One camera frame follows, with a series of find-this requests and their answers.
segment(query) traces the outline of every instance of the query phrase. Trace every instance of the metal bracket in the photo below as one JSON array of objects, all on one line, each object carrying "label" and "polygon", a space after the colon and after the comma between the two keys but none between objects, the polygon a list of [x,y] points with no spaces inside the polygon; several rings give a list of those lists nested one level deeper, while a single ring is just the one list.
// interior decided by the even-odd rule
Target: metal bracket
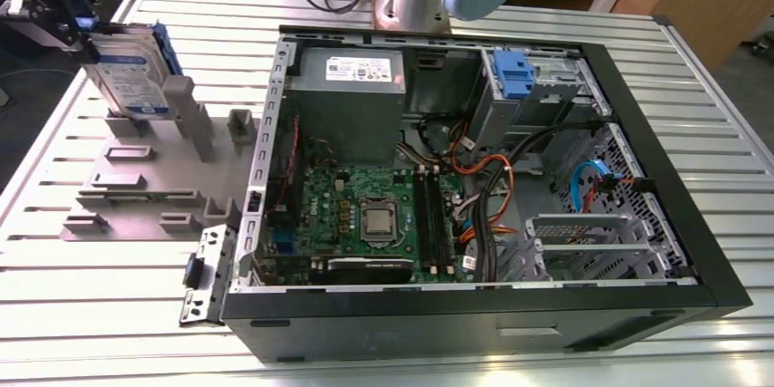
[{"label": "metal bracket", "polygon": [[223,326],[220,310],[228,288],[228,270],[236,242],[228,226],[204,228],[196,253],[185,267],[187,286],[180,326]]}]

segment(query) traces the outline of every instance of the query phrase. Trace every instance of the ventilation grille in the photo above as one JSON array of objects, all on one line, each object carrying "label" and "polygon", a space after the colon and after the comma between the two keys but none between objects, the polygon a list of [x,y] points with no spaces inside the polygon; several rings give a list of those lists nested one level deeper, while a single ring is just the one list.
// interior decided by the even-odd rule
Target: ventilation grille
[{"label": "ventilation grille", "polygon": [[[600,138],[600,145],[602,147],[595,147],[595,156],[591,159],[599,159],[607,165],[607,168],[612,172],[623,174],[624,178],[631,179],[634,176],[631,171],[628,170],[628,166],[626,165],[626,158],[624,155],[618,147],[615,139],[612,138],[611,134],[606,134],[603,138]],[[596,177],[596,171],[594,169],[587,169],[583,172],[583,177],[580,179],[580,198],[587,192],[587,186],[590,183],[594,182],[594,178]],[[572,209],[572,201],[570,200],[570,187],[567,183],[563,184],[559,191],[559,198],[560,198],[560,208],[562,212],[564,213],[574,213]],[[650,242],[656,245],[663,245],[666,247],[671,247],[666,233],[664,227],[651,212],[648,205],[646,203],[646,199],[640,193],[635,192],[631,188],[631,185],[627,183],[618,183],[615,190],[610,194],[598,194],[594,198],[591,203],[591,212],[592,213],[630,213],[634,217],[646,220],[652,227],[652,238]],[[664,276],[667,278],[675,277],[676,273],[676,266],[684,265],[684,259],[679,255],[679,253],[670,249],[666,253],[666,258],[668,260],[668,264],[671,265],[671,270],[664,271]],[[604,276],[610,273],[616,266],[619,266],[627,257],[619,257],[595,274],[594,279],[599,279],[599,277]]]}]

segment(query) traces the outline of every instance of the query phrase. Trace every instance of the floor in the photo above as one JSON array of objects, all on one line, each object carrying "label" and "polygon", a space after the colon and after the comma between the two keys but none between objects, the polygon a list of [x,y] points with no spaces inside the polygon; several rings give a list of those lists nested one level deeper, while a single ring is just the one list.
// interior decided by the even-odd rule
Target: floor
[{"label": "floor", "polygon": [[[121,0],[104,0],[100,14],[109,17]],[[13,73],[19,70],[39,72]],[[0,107],[0,189],[43,128],[69,84],[77,65],[56,49],[39,47],[0,25],[0,89],[11,98]],[[740,47],[715,72],[715,78],[767,146],[774,149],[774,62],[755,58]]]}]

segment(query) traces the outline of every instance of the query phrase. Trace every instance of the aluminum workbench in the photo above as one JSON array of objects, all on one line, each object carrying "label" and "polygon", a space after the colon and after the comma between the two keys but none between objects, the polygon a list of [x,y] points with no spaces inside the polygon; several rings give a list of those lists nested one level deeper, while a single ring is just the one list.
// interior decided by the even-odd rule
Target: aluminum workbench
[{"label": "aluminum workbench", "polygon": [[[168,26],[197,84],[195,97],[212,116],[233,108],[260,116],[280,24],[371,26],[367,5],[339,16],[317,12],[304,0],[123,1],[115,21],[156,20]],[[674,29],[650,17],[518,7],[454,27],[458,34],[607,45],[754,306],[611,353],[263,366],[225,328],[177,328],[183,267],[197,241],[59,240],[109,136],[101,120],[107,104],[80,72],[0,197],[0,380],[249,386],[774,383],[774,159]]]}]

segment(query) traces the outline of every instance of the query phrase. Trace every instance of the hard drive label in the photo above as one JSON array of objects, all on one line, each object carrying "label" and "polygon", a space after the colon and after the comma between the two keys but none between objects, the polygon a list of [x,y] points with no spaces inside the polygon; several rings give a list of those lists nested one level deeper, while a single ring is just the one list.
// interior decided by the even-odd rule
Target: hard drive label
[{"label": "hard drive label", "polygon": [[347,82],[391,82],[389,59],[385,58],[328,58],[325,80]]},{"label": "hard drive label", "polygon": [[161,87],[148,78],[151,68],[144,57],[101,56],[96,67],[128,111],[140,114],[164,114],[169,111]]}]

